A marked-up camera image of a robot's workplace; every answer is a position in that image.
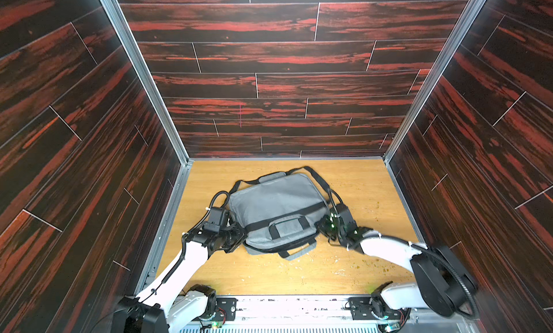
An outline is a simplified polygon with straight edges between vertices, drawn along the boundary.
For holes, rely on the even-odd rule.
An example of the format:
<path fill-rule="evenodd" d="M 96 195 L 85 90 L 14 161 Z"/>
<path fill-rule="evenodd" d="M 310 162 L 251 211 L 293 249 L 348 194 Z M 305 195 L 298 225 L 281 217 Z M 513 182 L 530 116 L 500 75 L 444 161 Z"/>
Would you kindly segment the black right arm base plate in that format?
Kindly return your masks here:
<path fill-rule="evenodd" d="M 353 320 L 406 321 L 410 309 L 392 309 L 380 298 L 350 297 L 345 305 Z"/>

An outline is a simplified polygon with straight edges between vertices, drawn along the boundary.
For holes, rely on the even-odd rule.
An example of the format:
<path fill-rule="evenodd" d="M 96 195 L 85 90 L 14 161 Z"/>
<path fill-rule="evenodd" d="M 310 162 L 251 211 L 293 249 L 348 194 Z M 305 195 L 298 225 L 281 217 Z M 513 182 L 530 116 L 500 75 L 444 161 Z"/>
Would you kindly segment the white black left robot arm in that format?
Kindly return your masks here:
<path fill-rule="evenodd" d="M 184 233 L 181 252 L 162 274 L 136 297 L 125 297 L 112 317 L 112 332 L 180 332 L 191 321 L 217 318 L 216 290 L 195 285 L 181 291 L 192 276 L 217 251 L 233 252 L 246 239 L 237 224 L 217 232 L 198 228 Z"/>

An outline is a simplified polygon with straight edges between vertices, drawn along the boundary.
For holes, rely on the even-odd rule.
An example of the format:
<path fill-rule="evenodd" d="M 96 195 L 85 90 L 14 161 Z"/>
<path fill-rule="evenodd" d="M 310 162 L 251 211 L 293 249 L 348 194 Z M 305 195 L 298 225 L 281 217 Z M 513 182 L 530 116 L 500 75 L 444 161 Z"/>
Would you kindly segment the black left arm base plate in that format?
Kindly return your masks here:
<path fill-rule="evenodd" d="M 237 307 L 237 298 L 217 296 L 215 299 L 209 299 L 207 303 L 207 321 L 221 323 L 234 321 Z"/>

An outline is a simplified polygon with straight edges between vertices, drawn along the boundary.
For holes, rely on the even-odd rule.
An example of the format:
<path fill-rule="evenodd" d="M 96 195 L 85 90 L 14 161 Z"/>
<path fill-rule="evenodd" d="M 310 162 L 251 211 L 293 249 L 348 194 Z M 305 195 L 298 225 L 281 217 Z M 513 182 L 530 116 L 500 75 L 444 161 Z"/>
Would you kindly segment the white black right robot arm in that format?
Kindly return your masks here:
<path fill-rule="evenodd" d="M 412 272 L 414 283 L 390 283 L 377 291 L 377 298 L 388 308 L 418 307 L 430 309 L 442 317 L 459 314 L 470 320 L 480 318 L 475 300 L 478 284 L 449 248 L 383 235 L 354 223 L 347 225 L 337 216 L 327 216 L 315 226 L 334 247 L 381 258 Z"/>

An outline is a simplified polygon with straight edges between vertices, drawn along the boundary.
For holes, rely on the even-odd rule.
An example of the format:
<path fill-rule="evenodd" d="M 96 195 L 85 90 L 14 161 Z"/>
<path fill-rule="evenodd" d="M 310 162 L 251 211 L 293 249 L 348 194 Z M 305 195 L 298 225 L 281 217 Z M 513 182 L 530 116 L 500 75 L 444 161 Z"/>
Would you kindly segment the grey zippered laptop bag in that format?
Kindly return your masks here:
<path fill-rule="evenodd" d="M 308 254 L 317 246 L 318 222 L 331 215 L 331 186 L 309 166 L 238 180 L 229 194 L 250 255 L 291 261 Z"/>

